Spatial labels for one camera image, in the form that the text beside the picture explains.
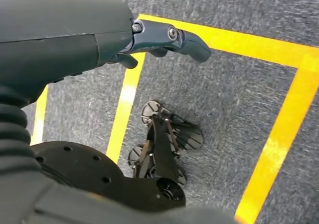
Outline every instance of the gray carpet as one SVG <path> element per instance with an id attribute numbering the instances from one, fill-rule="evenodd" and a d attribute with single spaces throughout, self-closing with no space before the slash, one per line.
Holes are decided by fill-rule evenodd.
<path id="1" fill-rule="evenodd" d="M 140 12 L 319 46 L 318 0 L 123 0 Z M 147 101 L 158 100 L 198 123 L 202 149 L 183 153 L 190 206 L 235 213 L 296 70 L 214 51 L 205 64 L 169 54 L 147 55 L 119 165 L 144 143 Z M 105 152 L 122 86 L 118 64 L 49 87 L 44 140 L 75 141 Z M 319 98 L 312 104 L 258 217 L 257 224 L 317 224 Z"/>

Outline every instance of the mounting hole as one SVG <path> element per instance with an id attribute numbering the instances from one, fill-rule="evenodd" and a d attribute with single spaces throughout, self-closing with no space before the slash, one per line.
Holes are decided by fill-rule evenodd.
<path id="1" fill-rule="evenodd" d="M 44 157 L 36 157 L 35 160 L 37 160 L 38 163 L 44 163 L 46 161 Z"/>
<path id="2" fill-rule="evenodd" d="M 109 177 L 103 177 L 103 178 L 102 178 L 102 181 L 104 182 L 104 183 L 105 183 L 105 184 L 108 184 L 108 183 L 111 183 L 111 178 L 109 178 Z"/>
<path id="3" fill-rule="evenodd" d="M 99 157 L 99 156 L 93 156 L 93 157 L 94 160 L 96 160 L 96 161 L 99 161 L 99 160 L 101 160 L 101 158 L 100 157 Z"/>
<path id="4" fill-rule="evenodd" d="M 67 152 L 69 152 L 69 151 L 71 151 L 72 150 L 72 148 L 71 147 L 64 147 L 63 148 L 65 151 L 67 151 Z"/>

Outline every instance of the robotic hand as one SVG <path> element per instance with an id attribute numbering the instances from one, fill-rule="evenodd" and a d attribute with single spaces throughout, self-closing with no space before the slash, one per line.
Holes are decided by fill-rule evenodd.
<path id="1" fill-rule="evenodd" d="M 168 50 L 205 62 L 199 37 L 166 23 L 134 20 L 117 0 L 0 0 L 0 95 L 23 107 L 50 82 L 105 63 L 134 68 L 129 54 Z"/>

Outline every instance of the robotic arm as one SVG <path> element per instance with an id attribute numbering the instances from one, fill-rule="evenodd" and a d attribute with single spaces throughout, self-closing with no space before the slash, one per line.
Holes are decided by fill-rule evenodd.
<path id="1" fill-rule="evenodd" d="M 170 24 L 134 20 L 117 0 L 0 0 L 0 93 L 23 107 L 45 85 L 105 63 L 135 68 L 131 53 L 168 50 L 205 62 L 211 50 Z"/>
<path id="2" fill-rule="evenodd" d="M 195 34 L 170 24 L 134 20 L 128 7 L 116 0 L 0 0 L 1 222 L 233 223 L 212 210 L 140 213 L 62 186 L 42 173 L 29 147 L 27 119 L 20 108 L 35 102 L 47 84 L 65 76 L 105 63 L 134 68 L 137 62 L 129 54 L 141 51 L 156 57 L 173 51 L 198 62 L 211 55 Z M 138 194 L 119 189 L 117 195 Z"/>

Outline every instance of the robotic finger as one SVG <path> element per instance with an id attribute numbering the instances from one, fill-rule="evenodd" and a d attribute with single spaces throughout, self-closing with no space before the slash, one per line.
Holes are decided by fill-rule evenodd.
<path id="1" fill-rule="evenodd" d="M 147 51 L 156 57 L 164 57 L 169 50 L 190 55 L 202 63 L 211 55 L 211 49 L 199 36 L 168 23 L 136 19 L 132 30 L 132 42 L 121 50 L 120 56 Z"/>

